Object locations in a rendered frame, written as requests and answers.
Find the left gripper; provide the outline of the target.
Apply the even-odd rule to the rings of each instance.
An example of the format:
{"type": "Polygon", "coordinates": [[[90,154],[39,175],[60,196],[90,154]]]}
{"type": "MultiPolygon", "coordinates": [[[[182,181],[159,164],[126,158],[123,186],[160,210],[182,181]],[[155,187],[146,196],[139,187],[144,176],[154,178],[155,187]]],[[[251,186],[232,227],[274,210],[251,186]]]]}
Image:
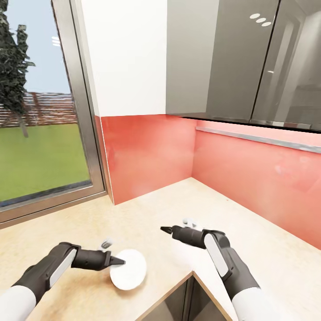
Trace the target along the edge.
{"type": "Polygon", "coordinates": [[[87,257],[87,263],[83,266],[83,269],[101,271],[106,269],[110,265],[125,264],[126,261],[111,256],[111,251],[94,251],[88,250],[89,256],[87,257]]]}

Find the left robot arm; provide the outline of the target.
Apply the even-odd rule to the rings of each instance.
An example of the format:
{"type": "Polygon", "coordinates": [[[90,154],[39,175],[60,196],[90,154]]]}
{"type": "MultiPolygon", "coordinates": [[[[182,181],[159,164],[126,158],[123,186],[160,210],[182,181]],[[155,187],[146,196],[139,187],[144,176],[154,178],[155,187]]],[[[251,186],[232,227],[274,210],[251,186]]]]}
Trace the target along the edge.
{"type": "Polygon", "coordinates": [[[0,321],[26,321],[44,294],[70,265],[71,268],[101,271],[110,265],[125,264],[125,260],[106,251],[114,243],[112,237],[107,237],[94,251],[60,242],[49,255],[27,268],[22,277],[0,295],[0,321]]]}

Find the saucer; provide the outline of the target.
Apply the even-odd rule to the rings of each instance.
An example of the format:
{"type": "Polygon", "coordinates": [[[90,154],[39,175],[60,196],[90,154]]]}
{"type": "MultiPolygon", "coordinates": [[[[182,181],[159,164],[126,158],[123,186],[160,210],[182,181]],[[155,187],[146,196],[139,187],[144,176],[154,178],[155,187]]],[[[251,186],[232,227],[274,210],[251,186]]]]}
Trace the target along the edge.
{"type": "Polygon", "coordinates": [[[116,258],[125,260],[125,264],[110,265],[110,275],[113,283],[120,289],[130,290],[139,286],[143,281],[147,265],[143,255],[137,250],[126,249],[116,258]]]}

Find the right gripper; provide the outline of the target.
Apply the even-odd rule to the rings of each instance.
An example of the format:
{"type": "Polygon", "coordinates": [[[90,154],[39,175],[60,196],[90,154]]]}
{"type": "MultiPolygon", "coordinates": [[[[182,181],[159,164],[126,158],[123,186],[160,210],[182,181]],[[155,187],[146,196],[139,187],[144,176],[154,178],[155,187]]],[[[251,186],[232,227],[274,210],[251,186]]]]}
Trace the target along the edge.
{"type": "Polygon", "coordinates": [[[190,229],[187,227],[180,227],[177,225],[173,225],[172,227],[161,226],[160,229],[164,230],[164,232],[168,234],[172,234],[172,239],[180,240],[182,243],[186,243],[194,247],[192,238],[193,238],[193,233],[196,230],[190,229]]]}

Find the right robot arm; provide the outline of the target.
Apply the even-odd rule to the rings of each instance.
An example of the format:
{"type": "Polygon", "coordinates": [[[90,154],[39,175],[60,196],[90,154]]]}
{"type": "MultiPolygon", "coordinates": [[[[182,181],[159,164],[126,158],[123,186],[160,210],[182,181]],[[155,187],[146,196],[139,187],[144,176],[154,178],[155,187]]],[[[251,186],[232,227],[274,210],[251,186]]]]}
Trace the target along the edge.
{"type": "Polygon", "coordinates": [[[247,265],[240,259],[226,234],[220,230],[197,231],[197,220],[186,217],[182,227],[161,226],[172,239],[207,249],[232,302],[239,321],[285,321],[267,298],[247,265]]]}

